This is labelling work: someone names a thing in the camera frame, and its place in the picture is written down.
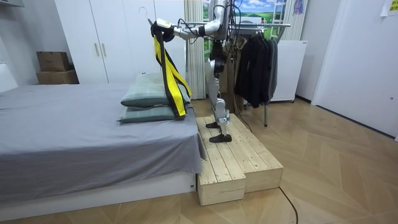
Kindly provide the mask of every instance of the white wardrobe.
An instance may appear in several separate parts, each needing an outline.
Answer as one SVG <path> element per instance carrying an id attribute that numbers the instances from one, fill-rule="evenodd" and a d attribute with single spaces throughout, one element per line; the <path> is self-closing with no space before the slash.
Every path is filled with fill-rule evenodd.
<path id="1" fill-rule="evenodd" d="M 80 83 L 132 82 L 138 74 L 160 72 L 147 17 L 184 18 L 183 0 L 55 2 Z M 185 42 L 175 38 L 165 47 L 185 77 Z"/>

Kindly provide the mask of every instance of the green pillow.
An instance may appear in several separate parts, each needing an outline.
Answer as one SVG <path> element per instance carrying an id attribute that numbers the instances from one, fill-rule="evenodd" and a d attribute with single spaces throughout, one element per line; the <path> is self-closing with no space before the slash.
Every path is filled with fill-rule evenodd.
<path id="1" fill-rule="evenodd" d="M 149 121 L 164 121 L 175 119 L 173 110 L 169 106 L 156 106 L 148 110 L 125 108 L 118 121 L 121 123 L 139 123 Z"/>
<path id="2" fill-rule="evenodd" d="M 187 90 L 178 84 L 184 103 L 190 102 Z M 123 106 L 152 107 L 169 105 L 164 89 L 164 81 L 161 73 L 142 74 L 136 78 L 134 84 L 124 95 L 121 104 Z"/>

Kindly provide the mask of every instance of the bed frame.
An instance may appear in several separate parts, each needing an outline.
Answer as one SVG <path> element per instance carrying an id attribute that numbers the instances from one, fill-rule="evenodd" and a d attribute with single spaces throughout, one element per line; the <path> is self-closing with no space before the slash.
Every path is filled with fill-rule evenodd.
<path id="1" fill-rule="evenodd" d="M 196 174 L 176 172 L 130 184 L 0 205 L 0 222 L 196 191 Z"/>

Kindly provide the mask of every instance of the wooden step platform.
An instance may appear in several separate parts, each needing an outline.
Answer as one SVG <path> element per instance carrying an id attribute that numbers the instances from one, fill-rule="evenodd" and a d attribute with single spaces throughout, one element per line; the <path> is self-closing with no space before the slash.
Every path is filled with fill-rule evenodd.
<path id="1" fill-rule="evenodd" d="M 197 118 L 207 153 L 207 159 L 202 160 L 203 172 L 198 174 L 201 205 L 239 200 L 244 193 L 280 184 L 283 166 L 234 114 L 230 116 L 227 132 L 232 142 L 227 143 L 209 142 L 210 137 L 220 134 L 218 129 L 206 128 L 214 122 L 213 117 Z"/>

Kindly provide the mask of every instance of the yellow strap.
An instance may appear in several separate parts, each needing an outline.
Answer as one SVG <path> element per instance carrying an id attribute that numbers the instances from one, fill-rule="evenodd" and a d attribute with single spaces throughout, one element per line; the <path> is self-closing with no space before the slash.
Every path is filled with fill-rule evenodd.
<path id="1" fill-rule="evenodd" d="M 154 36 L 154 42 L 155 42 L 155 56 L 159 59 L 161 62 L 161 52 L 160 52 L 160 44 L 156 39 L 156 36 Z M 169 92 L 172 95 L 172 98 L 174 100 L 175 106 L 178 111 L 179 116 L 184 116 L 185 115 L 185 107 L 184 107 L 184 102 L 182 100 L 182 95 L 180 92 L 180 89 L 178 88 L 177 82 L 175 81 L 174 77 L 176 74 L 173 72 L 174 67 L 166 57 L 166 52 L 164 52 L 165 55 L 165 61 L 166 61 L 166 80 L 164 80 L 167 83 L 167 88 L 169 89 Z"/>
<path id="2" fill-rule="evenodd" d="M 188 96 L 191 97 L 191 96 L 192 96 L 192 92 L 191 92 L 191 90 L 189 89 L 188 84 L 185 82 L 185 80 L 181 77 L 181 75 L 179 74 L 179 72 L 174 68 L 174 66 L 169 62 L 168 59 L 166 59 L 166 63 L 169 63 L 169 64 L 170 64 L 169 67 L 172 69 L 172 73 L 173 73 L 174 77 L 177 78 L 177 79 L 181 82 L 181 84 L 184 85 L 185 89 L 187 89 Z"/>

